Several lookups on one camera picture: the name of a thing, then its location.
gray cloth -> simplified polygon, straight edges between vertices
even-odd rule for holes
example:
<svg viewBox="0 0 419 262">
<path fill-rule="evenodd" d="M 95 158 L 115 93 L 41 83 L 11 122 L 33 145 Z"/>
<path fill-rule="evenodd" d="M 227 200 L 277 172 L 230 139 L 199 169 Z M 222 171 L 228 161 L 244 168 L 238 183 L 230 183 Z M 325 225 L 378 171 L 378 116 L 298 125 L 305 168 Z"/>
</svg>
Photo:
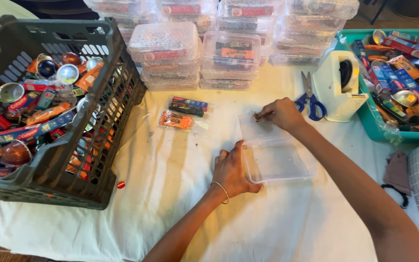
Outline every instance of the gray cloth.
<svg viewBox="0 0 419 262">
<path fill-rule="evenodd" d="M 407 154 L 397 150 L 387 159 L 384 183 L 392 185 L 395 189 L 411 196 L 410 181 L 408 179 Z"/>
</svg>

bracelet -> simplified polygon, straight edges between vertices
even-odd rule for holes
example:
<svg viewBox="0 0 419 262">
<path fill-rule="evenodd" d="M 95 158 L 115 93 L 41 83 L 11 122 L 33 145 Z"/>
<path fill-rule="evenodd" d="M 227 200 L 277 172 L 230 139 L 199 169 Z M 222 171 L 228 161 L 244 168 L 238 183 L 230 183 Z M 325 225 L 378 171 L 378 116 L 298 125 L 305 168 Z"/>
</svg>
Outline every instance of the bracelet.
<svg viewBox="0 0 419 262">
<path fill-rule="evenodd" d="M 402 196 L 402 198 L 404 199 L 404 202 L 402 203 L 402 205 L 400 205 L 400 207 L 402 209 L 406 209 L 407 208 L 407 206 L 408 206 L 408 198 L 407 198 L 407 195 L 405 193 L 400 192 L 399 190 L 397 190 L 396 188 L 394 188 L 392 185 L 389 185 L 389 184 L 382 184 L 381 185 L 381 188 L 382 189 L 384 189 L 384 188 L 392 188 L 393 190 L 397 191 Z"/>
<path fill-rule="evenodd" d="M 227 204 L 229 204 L 229 195 L 227 194 L 227 191 L 223 188 L 223 186 L 221 186 L 221 184 L 219 184 L 218 182 L 216 182 L 216 181 L 211 181 L 211 183 L 209 184 L 210 186 L 211 186 L 211 184 L 212 183 L 216 183 L 216 184 L 218 184 L 218 186 L 220 186 L 223 190 L 224 190 L 224 193 L 226 193 L 226 196 L 227 196 L 227 203 L 224 203 L 223 202 L 223 204 L 224 205 L 227 205 Z"/>
</svg>

white tape dispenser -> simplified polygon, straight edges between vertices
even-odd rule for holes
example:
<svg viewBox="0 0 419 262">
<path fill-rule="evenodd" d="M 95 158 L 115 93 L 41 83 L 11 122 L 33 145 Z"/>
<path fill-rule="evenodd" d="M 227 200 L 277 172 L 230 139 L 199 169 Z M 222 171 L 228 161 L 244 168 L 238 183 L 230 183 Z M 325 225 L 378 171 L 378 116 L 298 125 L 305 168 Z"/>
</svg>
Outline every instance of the white tape dispenser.
<svg viewBox="0 0 419 262">
<path fill-rule="evenodd" d="M 358 93 L 358 61 L 350 51 L 331 51 L 313 73 L 318 100 L 326 107 L 324 118 L 349 122 L 369 95 Z"/>
</svg>

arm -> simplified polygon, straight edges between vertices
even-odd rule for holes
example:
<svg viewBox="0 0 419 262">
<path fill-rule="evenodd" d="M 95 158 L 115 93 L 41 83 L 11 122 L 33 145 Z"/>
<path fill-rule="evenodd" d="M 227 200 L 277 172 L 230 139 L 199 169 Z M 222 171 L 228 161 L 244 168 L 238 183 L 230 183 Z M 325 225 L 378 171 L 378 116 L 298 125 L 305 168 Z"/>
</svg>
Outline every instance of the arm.
<svg viewBox="0 0 419 262">
<path fill-rule="evenodd" d="M 415 224 L 368 174 L 305 121 L 294 102 L 276 100 L 260 115 L 288 131 L 323 165 L 368 228 L 379 261 L 419 262 Z"/>
<path fill-rule="evenodd" d="M 243 140 L 238 141 L 232 151 L 221 150 L 215 158 L 213 181 L 221 184 L 224 189 L 212 183 L 201 200 L 161 238 L 143 262 L 180 261 L 196 231 L 219 204 L 228 200 L 228 196 L 231 198 L 246 192 L 258 193 L 263 188 L 262 185 L 248 182 L 243 176 L 242 144 Z"/>
</svg>

scissors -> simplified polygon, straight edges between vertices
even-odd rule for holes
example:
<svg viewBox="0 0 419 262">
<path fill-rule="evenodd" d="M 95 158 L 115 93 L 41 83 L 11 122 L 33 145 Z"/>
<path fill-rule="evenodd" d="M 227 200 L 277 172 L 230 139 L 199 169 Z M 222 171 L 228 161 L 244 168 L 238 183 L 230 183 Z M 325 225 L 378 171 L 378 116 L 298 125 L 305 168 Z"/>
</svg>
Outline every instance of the scissors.
<svg viewBox="0 0 419 262">
<path fill-rule="evenodd" d="M 313 121 L 319 121 L 326 115 L 326 108 L 324 105 L 316 99 L 316 96 L 313 94 L 313 90 L 311 89 L 311 75 L 308 72 L 308 75 L 305 76 L 305 73 L 302 71 L 302 80 L 303 80 L 303 87 L 305 88 L 305 93 L 303 96 L 295 100 L 295 104 L 298 105 L 298 110 L 300 112 L 305 109 L 305 104 L 307 103 L 306 100 L 310 99 L 310 115 L 308 116 Z M 317 116 L 316 114 L 316 107 L 319 107 L 321 110 L 322 115 Z"/>
</svg>

